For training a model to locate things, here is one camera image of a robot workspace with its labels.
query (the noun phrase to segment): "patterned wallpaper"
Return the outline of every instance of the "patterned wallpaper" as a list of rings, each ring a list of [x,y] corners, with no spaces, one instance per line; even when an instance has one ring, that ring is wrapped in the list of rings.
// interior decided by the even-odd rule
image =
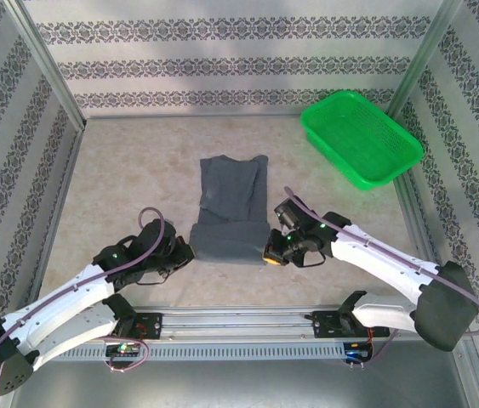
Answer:
[[[0,3],[0,314],[31,290],[76,135]]]
[[[425,148],[410,177],[431,245],[479,296],[479,2],[463,3],[402,115]]]
[[[25,0],[85,116],[390,101],[441,0]]]

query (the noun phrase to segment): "folded gray shirt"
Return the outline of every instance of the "folded gray shirt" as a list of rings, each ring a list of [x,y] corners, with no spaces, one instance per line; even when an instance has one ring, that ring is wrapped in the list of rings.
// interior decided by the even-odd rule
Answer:
[[[190,244],[202,261],[264,264],[267,223],[267,156],[236,161],[201,160],[202,197]]]

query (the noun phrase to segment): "green plastic basket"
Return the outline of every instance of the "green plastic basket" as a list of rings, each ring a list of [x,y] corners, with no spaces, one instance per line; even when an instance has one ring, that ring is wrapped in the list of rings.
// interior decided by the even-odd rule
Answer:
[[[417,139],[357,92],[336,92],[300,120],[307,139],[360,190],[389,183],[423,156]]]

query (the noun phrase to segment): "robotic arm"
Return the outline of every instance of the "robotic arm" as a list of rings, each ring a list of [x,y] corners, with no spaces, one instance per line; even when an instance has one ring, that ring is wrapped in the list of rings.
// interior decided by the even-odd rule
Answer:
[[[294,199],[303,205],[298,197]],[[451,351],[479,313],[479,306],[463,294],[420,273],[426,270],[473,294],[465,271],[456,263],[440,266],[411,257],[376,240],[349,219],[327,212],[322,219],[337,228],[333,229],[308,215],[291,198],[275,213],[282,230],[271,231],[264,250],[268,263],[306,268],[323,264],[326,258],[337,258],[366,270],[403,294],[378,297],[354,292],[339,309],[341,329],[346,333],[358,335],[369,327],[392,327],[417,332],[435,348]],[[319,252],[322,261],[304,265],[307,252]]]
[[[157,272],[165,281],[187,265],[194,253],[168,222],[163,236],[150,256],[112,275],[98,275],[131,263],[146,253],[158,239],[160,220],[147,224],[139,236],[128,236],[104,248],[94,261],[62,287],[0,320],[0,337],[18,321],[21,326],[0,343],[0,395],[14,391],[44,363],[97,337],[112,333],[118,337],[139,338],[134,327],[135,311],[117,294],[123,287],[137,283],[146,273]],[[77,286],[78,282],[94,278]],[[73,286],[30,319],[30,310]]]

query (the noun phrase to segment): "beige floor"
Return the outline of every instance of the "beige floor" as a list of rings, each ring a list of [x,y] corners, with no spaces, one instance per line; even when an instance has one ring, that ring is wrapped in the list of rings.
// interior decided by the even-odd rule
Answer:
[[[359,191],[305,139],[298,118],[282,116],[92,120],[83,136],[44,277],[44,295],[67,282],[103,247],[137,234],[137,213],[163,211],[186,239],[197,221],[199,160],[268,155],[268,218],[284,185],[319,213],[335,211],[368,233],[413,253],[393,184]],[[133,305],[312,305],[341,303],[354,290],[393,292],[359,268],[329,259],[296,269],[194,261],[163,286],[129,286]]]

